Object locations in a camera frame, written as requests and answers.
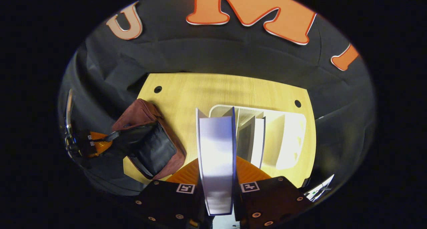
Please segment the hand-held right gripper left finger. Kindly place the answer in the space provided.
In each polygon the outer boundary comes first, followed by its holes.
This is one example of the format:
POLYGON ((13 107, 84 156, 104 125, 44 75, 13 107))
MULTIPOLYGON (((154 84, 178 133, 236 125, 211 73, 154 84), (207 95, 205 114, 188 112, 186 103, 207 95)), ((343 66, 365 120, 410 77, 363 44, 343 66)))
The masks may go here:
POLYGON ((204 229, 205 201, 198 160, 165 181, 153 180, 139 195, 130 197, 128 206, 161 229, 204 229))

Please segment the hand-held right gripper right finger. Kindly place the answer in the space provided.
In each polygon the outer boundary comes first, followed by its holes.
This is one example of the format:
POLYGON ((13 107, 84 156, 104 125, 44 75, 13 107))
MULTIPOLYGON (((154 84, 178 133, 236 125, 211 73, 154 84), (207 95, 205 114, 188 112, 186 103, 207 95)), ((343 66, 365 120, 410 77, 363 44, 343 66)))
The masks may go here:
POLYGON ((236 157, 234 213, 241 229, 277 228, 313 205, 286 177, 271 177, 236 157))

